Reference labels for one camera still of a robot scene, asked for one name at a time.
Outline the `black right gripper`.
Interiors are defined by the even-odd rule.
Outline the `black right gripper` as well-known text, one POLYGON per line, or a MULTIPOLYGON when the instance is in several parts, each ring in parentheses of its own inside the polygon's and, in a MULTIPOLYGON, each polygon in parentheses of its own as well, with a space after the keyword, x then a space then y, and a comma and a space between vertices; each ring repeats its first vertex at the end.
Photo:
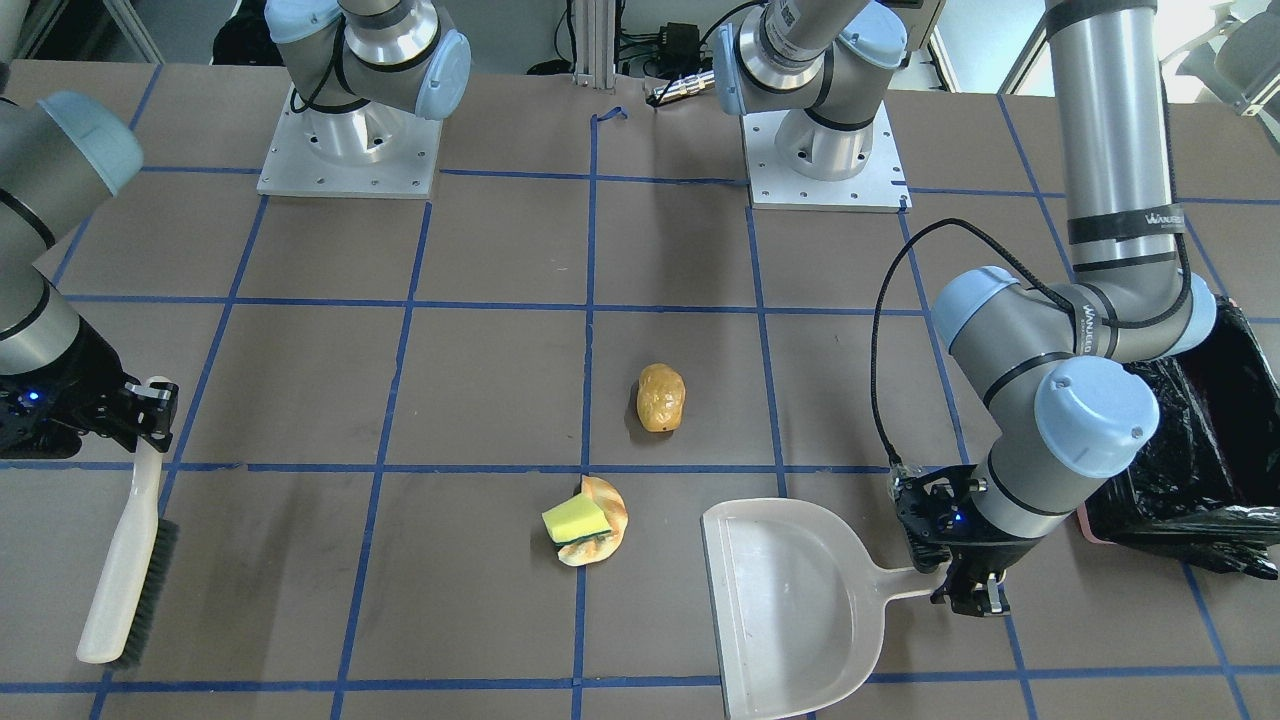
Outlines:
POLYGON ((168 454, 179 386, 168 378, 131 382, 118 352, 86 320, 52 364, 1 380, 1 457, 59 460, 76 456, 96 434, 127 452, 146 443, 168 454))

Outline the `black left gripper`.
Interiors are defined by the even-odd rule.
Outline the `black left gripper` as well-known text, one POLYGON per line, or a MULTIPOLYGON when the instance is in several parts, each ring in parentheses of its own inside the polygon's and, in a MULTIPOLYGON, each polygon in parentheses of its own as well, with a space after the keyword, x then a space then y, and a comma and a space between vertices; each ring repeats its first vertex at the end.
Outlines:
POLYGON ((943 583, 931 592, 931 603, 969 618, 1009 615, 1005 571, 1039 543, 998 529, 977 507, 995 482, 977 479, 975 465, 952 465, 934 471, 892 465, 890 496, 902 524, 911 559, 931 571, 951 559, 943 583))

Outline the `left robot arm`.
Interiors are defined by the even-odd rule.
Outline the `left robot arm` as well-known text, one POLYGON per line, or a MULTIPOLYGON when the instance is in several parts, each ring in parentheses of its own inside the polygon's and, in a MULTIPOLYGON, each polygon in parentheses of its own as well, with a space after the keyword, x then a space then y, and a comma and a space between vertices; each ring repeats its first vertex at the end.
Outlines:
MULTIPOLYGON (((986 459, 910 477, 890 442, 893 500, 920 573, 946 566, 933 603, 1009 610, 1005 573, 1125 471, 1158 425, 1126 364, 1184 352, 1216 305, 1189 268, 1172 188, 1155 1, 1048 1, 1068 191, 1071 282, 1046 284, 1002 246, 933 305, 941 343, 1000 428, 986 459)), ((710 41, 730 115, 781 111, 785 169, 850 181, 874 156, 876 115, 906 56, 899 15, 876 1, 765 1, 710 41)))

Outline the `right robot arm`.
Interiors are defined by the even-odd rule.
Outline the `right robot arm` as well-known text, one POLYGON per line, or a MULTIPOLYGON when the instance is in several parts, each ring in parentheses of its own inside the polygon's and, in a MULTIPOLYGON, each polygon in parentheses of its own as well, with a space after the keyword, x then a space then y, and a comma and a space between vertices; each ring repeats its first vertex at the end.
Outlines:
MULTIPOLYGON (((268 1, 289 72, 259 192, 425 199, 442 122, 472 69, 468 37, 430 1, 268 1)), ((145 164, 136 136, 83 94, 3 102, 3 457, 76 456, 84 436, 165 454, 179 389, 140 380, 36 260, 145 164)))

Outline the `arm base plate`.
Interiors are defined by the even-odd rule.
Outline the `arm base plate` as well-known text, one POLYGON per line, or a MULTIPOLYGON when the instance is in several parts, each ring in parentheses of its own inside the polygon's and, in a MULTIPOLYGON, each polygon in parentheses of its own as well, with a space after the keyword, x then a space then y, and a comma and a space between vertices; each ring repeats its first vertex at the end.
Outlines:
POLYGON ((256 190, 297 199, 429 200, 443 126, 376 102, 324 114, 303 109, 289 87, 256 190))
POLYGON ((842 132, 804 110, 741 118, 751 205, 764 210, 899 213, 913 206, 887 106, 842 132))

